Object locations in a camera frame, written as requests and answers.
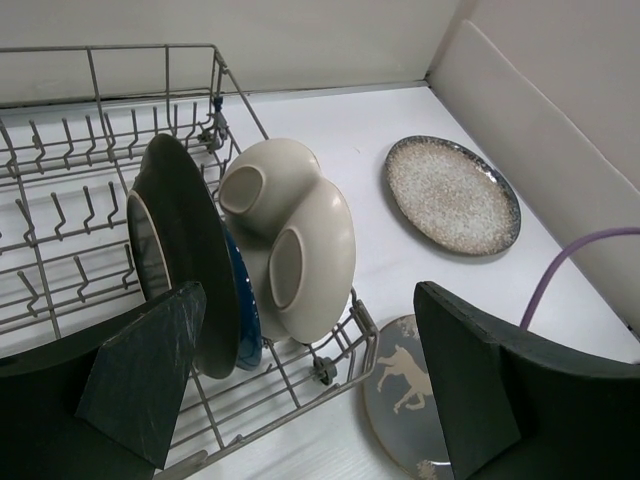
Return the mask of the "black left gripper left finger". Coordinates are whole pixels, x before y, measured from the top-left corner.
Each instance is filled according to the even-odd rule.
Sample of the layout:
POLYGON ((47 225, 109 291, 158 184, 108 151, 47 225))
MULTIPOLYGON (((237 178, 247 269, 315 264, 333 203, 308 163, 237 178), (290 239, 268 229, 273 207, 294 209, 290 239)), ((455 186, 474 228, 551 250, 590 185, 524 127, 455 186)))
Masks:
POLYGON ((4 479, 164 468, 206 307, 197 282, 1 360, 4 479))

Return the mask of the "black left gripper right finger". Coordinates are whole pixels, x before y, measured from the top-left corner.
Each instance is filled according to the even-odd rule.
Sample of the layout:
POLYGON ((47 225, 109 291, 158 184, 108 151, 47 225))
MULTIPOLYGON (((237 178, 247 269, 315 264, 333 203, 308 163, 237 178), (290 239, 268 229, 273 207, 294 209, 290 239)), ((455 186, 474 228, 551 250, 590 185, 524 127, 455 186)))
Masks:
POLYGON ((414 310, 458 479, 635 479, 639 368, 524 331, 434 282, 414 310))

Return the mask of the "grey plate with gold tree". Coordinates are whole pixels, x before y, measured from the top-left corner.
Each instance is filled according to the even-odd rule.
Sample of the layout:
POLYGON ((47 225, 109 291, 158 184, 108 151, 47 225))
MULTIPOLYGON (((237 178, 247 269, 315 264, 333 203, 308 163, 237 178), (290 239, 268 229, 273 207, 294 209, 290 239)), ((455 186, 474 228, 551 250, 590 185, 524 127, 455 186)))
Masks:
POLYGON ((454 477, 413 314, 380 330, 362 391, 369 424, 396 465, 414 479, 454 477))

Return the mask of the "blue leaf-shaped dish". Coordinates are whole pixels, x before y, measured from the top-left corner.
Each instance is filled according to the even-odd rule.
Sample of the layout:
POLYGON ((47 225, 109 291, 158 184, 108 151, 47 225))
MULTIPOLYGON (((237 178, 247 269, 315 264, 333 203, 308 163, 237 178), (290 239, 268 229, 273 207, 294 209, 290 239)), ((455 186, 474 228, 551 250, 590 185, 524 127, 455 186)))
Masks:
POLYGON ((262 333, 259 312, 251 280, 241 252, 230 230, 224 227, 225 239, 232 262, 235 289, 240 304, 240 343, 236 366, 245 371, 255 370, 262 360, 262 333))

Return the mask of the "cream divided plate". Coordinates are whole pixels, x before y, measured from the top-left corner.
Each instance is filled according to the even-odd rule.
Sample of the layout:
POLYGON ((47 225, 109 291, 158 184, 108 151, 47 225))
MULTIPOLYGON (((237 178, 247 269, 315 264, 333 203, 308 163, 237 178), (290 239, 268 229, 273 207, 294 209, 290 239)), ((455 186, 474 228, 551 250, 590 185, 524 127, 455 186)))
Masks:
POLYGON ((260 141, 228 167, 219 203, 263 336, 310 344, 328 334, 350 295, 356 239, 347 201, 316 155, 293 139, 260 141))

